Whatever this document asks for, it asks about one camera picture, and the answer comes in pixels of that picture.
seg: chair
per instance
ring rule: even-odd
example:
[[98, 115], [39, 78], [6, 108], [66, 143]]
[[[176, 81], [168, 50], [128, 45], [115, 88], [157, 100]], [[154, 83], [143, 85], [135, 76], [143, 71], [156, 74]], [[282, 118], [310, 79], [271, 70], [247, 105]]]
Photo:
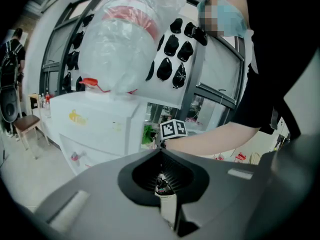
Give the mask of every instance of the chair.
[[[39, 108], [39, 117], [40, 118], [33, 114], [33, 110], [31, 109], [31, 98], [36, 99], [37, 107]], [[39, 128], [39, 126], [41, 126], [42, 129], [43, 129], [42, 132], [44, 134], [44, 137], [46, 139], [46, 142], [47, 142], [48, 146], [50, 146], [50, 143], [49, 143], [48, 137], [47, 137], [47, 135], [46, 135], [46, 133], [44, 131], [44, 125], [43, 125], [43, 122], [42, 122], [42, 116], [41, 116], [41, 110], [40, 110], [39, 96], [37, 94], [28, 95], [28, 105], [29, 105], [28, 107], [29, 107], [29, 111], [30, 111], [31, 114], [29, 114], [29, 115], [27, 115], [25, 117], [19, 118], [18, 120], [16, 120], [13, 123], [13, 125], [14, 125], [14, 127], [16, 129], [17, 134], [19, 135], [19, 138], [20, 138], [25, 150], [30, 149], [31, 152], [32, 152], [32, 149], [30, 148], [30, 145], [29, 145], [27, 137], [26, 137], [27, 132], [29, 132], [30, 130], [34, 129], [35, 136], [36, 136], [36, 138], [38, 140], [36, 127]]]

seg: yellow sticker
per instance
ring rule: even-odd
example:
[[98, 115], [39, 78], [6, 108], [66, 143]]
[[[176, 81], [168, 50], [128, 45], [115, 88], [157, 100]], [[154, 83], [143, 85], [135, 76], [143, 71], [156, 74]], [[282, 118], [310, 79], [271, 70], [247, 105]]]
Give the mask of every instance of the yellow sticker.
[[69, 114], [69, 118], [71, 121], [82, 126], [86, 125], [87, 123], [87, 120], [84, 119], [81, 115], [77, 114], [75, 109], [73, 109], [72, 112]]

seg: person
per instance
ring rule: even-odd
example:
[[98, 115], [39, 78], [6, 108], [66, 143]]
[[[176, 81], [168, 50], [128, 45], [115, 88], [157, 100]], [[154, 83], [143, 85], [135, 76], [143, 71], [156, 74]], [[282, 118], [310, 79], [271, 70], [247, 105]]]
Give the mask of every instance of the person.
[[[11, 50], [13, 51], [18, 45], [20, 45], [20, 40], [23, 34], [23, 30], [21, 28], [17, 28], [14, 33], [13, 36], [11, 38], [10, 41], [10, 45], [11, 45]], [[2, 60], [4, 59], [4, 57], [6, 56], [6, 45], [3, 44], [0, 48], [0, 61], [2, 62]], [[19, 96], [20, 98], [22, 97], [22, 79], [23, 79], [23, 70], [25, 68], [25, 58], [26, 58], [26, 50], [25, 48], [22, 46], [22, 48], [19, 50], [19, 52], [17, 53], [17, 61], [19, 64], [19, 68], [18, 68], [18, 76], [17, 76], [17, 84], [19, 86]], [[5, 134], [9, 137], [12, 138], [13, 136], [15, 136], [15, 140], [19, 141], [19, 136], [15, 131], [15, 128], [11, 126], [11, 124], [7, 121], [5, 121], [2, 118], [2, 126], [5, 129]]]
[[199, 26], [209, 36], [243, 38], [247, 30], [253, 31], [247, 84], [229, 123], [203, 134], [166, 140], [165, 147], [197, 156], [233, 150], [258, 131], [271, 134], [277, 127], [277, 111], [285, 112], [286, 123], [299, 131], [283, 98], [318, 46], [315, 1], [296, 1], [296, 5], [294, 0], [201, 1]]

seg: blue face mask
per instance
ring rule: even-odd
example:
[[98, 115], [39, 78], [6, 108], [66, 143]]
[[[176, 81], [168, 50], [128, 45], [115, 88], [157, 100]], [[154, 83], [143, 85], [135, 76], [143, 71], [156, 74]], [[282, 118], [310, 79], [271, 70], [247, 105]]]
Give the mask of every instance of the blue face mask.
[[198, 5], [199, 25], [210, 36], [244, 37], [247, 25], [242, 13], [227, 0], [202, 0]]

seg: plastic wrap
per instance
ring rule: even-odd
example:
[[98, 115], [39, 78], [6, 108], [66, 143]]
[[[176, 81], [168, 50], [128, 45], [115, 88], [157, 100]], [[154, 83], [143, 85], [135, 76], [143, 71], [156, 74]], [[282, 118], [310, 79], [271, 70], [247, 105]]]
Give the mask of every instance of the plastic wrap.
[[139, 88], [162, 35], [186, 0], [108, 0], [88, 26], [79, 54], [83, 78], [116, 93]]

